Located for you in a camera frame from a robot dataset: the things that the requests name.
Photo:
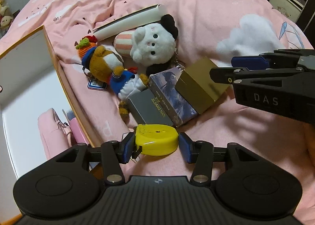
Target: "red knitted flower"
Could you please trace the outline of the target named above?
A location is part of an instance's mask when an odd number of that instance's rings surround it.
[[[82,39],[84,39],[84,38],[88,38],[91,43],[97,42],[97,38],[94,35],[93,36],[85,36]]]

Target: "barcode tag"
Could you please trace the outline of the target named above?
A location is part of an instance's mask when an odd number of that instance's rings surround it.
[[[106,91],[107,84],[105,82],[99,81],[98,79],[90,79],[88,83],[88,89]]]

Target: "cardboard box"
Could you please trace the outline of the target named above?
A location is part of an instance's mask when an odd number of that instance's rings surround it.
[[[129,97],[127,105],[138,124],[174,125],[150,89]]]
[[[210,70],[217,66],[207,57],[185,68],[179,77],[175,89],[199,113],[205,112],[229,87],[218,84],[210,78]]]
[[[51,46],[44,26],[0,55],[0,222],[17,214],[16,180],[46,161],[37,118],[49,108],[72,108],[92,146],[102,141],[90,125]]]
[[[197,115],[194,108],[174,88],[181,71],[178,68],[151,75],[149,88],[176,127]]]

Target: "pink and white striped fabric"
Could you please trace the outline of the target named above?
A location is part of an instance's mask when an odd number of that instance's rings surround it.
[[[132,48],[131,37],[135,30],[119,33],[114,40],[114,48],[121,56],[130,56]]]

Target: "pink blanket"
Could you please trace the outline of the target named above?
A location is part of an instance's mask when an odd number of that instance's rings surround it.
[[[208,56],[219,66],[230,66],[235,55],[258,55],[278,48],[312,48],[301,30],[267,0],[30,0],[0,41],[0,53],[44,24],[53,47],[82,107],[104,141],[120,140],[136,125],[119,116],[118,99],[111,91],[87,88],[75,41],[127,13],[164,4],[179,29],[179,58],[186,64]],[[181,128],[193,140],[225,147],[237,142],[296,176],[303,197],[295,216],[315,224],[315,133],[308,125],[235,103],[231,89],[203,115]],[[126,175],[187,175],[193,166],[180,151],[166,157],[143,156],[123,167]],[[222,172],[214,169],[214,178]]]

